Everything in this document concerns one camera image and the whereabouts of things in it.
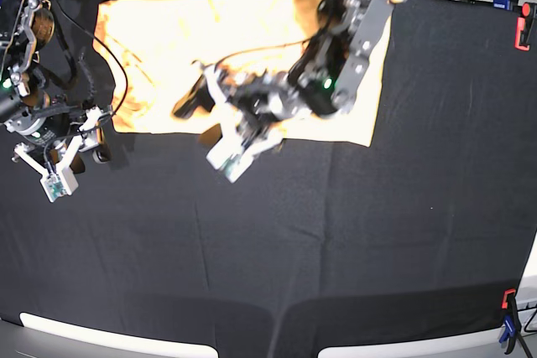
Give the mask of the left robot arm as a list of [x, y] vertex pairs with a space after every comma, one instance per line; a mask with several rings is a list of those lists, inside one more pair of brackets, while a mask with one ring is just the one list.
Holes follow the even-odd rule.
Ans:
[[198, 108], [217, 113], [220, 135], [206, 159], [234, 183], [262, 153], [283, 143], [277, 124], [352, 110], [371, 53], [395, 5], [405, 1], [322, 0], [317, 8], [321, 26], [289, 70], [258, 75], [233, 72], [221, 61], [201, 65], [199, 79], [172, 114], [187, 120]]

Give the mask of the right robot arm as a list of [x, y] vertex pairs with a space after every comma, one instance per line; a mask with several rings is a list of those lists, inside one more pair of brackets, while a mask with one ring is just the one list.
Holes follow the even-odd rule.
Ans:
[[52, 0], [1, 0], [1, 125], [22, 137], [13, 161], [39, 174], [49, 202], [77, 190], [76, 176], [85, 169], [81, 153], [108, 160], [102, 126], [113, 109], [100, 108], [95, 93]]

